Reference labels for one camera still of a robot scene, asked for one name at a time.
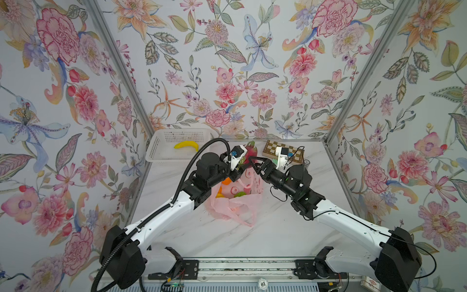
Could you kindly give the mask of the red dragon fruit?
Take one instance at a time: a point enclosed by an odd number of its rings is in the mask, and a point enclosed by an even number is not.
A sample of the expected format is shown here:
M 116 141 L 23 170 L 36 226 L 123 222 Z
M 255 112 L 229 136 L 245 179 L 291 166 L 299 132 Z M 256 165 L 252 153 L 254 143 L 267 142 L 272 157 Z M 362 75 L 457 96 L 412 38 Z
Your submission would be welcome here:
M 255 141 L 249 141 L 246 145 L 246 156 L 245 156 L 245 163 L 249 162 L 250 157 L 256 157 L 258 154 L 257 147 L 255 145 Z

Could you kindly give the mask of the pink plastic bag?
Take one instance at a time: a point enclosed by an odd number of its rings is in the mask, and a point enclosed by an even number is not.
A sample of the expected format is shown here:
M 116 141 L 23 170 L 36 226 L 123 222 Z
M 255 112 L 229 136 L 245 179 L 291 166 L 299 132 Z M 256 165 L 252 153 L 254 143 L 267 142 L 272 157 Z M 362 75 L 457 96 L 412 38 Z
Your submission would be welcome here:
M 263 180 L 253 168 L 249 168 L 238 181 L 232 181 L 230 185 L 219 183 L 214 186 L 204 207 L 215 219 L 232 220 L 251 228 L 257 221 L 263 190 Z M 217 198 L 219 192 L 225 197 Z M 247 195 L 235 198 L 238 192 L 246 192 Z

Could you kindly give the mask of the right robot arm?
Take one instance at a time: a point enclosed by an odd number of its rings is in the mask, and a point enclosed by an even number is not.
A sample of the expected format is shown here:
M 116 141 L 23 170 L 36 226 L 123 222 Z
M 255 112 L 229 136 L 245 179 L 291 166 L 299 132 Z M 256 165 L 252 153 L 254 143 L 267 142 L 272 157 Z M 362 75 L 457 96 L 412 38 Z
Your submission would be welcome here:
M 371 277 L 393 292 L 407 292 L 422 266 L 410 233 L 370 223 L 338 207 L 310 188 L 312 177 L 301 165 L 281 172 L 268 158 L 249 158 L 262 180 L 291 199 L 293 209 L 351 240 L 343 248 L 326 246 L 314 257 L 312 272 L 320 277 L 349 273 Z

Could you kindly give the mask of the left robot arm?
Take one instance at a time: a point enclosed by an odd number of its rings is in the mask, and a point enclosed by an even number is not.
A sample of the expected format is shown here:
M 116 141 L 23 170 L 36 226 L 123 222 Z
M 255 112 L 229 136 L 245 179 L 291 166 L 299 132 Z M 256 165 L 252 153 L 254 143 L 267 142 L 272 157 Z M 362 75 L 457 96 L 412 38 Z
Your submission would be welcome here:
M 99 260 L 102 266 L 91 291 L 107 292 L 114 286 L 126 289 L 152 274 L 166 279 L 178 277 L 183 270 L 180 254 L 169 247 L 157 250 L 152 243 L 173 222 L 201 206 L 222 181 L 238 181 L 247 169 L 241 163 L 246 154 L 243 146 L 222 155 L 198 152 L 185 169 L 172 198 L 136 223 L 111 228 L 105 237 Z

